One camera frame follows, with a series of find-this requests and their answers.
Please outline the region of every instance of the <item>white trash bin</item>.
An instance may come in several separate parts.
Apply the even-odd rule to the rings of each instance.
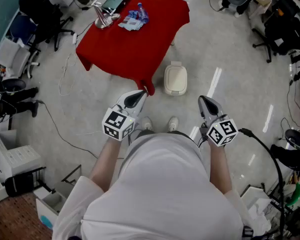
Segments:
[[[164,71],[164,91],[168,95],[183,95],[187,91],[187,70],[180,61],[171,61]]]

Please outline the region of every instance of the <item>gray floor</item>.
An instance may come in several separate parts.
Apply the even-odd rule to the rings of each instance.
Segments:
[[[189,134],[193,126],[200,126],[202,123],[197,99],[208,93],[216,68],[219,67],[222,68],[222,73],[213,98],[234,119],[238,128],[251,129],[270,147],[282,134],[280,121],[283,117],[289,120],[291,126],[296,127],[287,107],[290,58],[277,56],[273,57],[272,63],[266,63],[264,48],[252,47],[253,43],[260,43],[260,40],[252,33],[246,15],[235,18],[230,11],[215,12],[210,8],[209,0],[186,1],[190,9],[190,23],[178,31],[175,46],[169,48],[156,71],[153,77],[155,94],[146,100],[140,117],[149,116],[154,129],[161,132],[166,130],[164,126],[169,118],[177,116],[180,120],[179,130]],[[218,1],[211,0],[215,8],[218,8]],[[169,19],[169,12],[158,13],[167,14],[167,20]],[[71,5],[67,14],[74,17],[67,28],[72,28],[77,33],[96,18],[93,9],[81,11],[75,4]],[[58,82],[65,60],[74,50],[71,36],[63,36],[60,43],[62,47],[57,52],[53,52],[52,43],[42,45],[44,51],[38,58],[41,66],[33,70],[33,78],[28,81],[28,86],[39,87],[37,98],[46,103],[61,135],[74,145],[98,156],[107,137],[101,132],[76,134],[100,131],[107,108],[121,94],[135,90],[137,86],[132,80],[110,75],[95,66],[90,71],[85,71],[77,59],[75,66],[68,67],[61,93],[69,92],[78,70],[73,90],[70,95],[60,98]],[[70,64],[74,62],[73,59],[74,57],[70,58]],[[187,69],[188,90],[183,96],[171,97],[163,91],[164,69],[172,60],[181,61]],[[293,85],[289,104],[292,116],[300,124],[300,110],[293,102],[294,92]],[[300,104],[300,81],[296,100]],[[268,129],[264,133],[271,105],[274,108]],[[32,145],[44,159],[47,166],[45,180],[50,187],[78,164],[82,164],[82,174],[87,175],[96,161],[88,152],[77,150],[60,139],[43,106],[39,107],[36,118],[32,118],[28,112],[16,115],[12,126],[18,129],[20,144]],[[288,127],[285,122],[283,126],[285,129]],[[286,146],[283,140],[278,144]],[[202,155],[206,164],[209,165],[207,145],[205,143],[201,148],[203,147]],[[125,155],[127,147],[128,141],[124,140],[120,156]],[[239,193],[248,184],[259,185],[261,182],[269,189],[277,180],[277,172],[269,155],[253,139],[238,135],[225,149],[232,181]],[[282,164],[281,168],[284,174],[289,172]]]

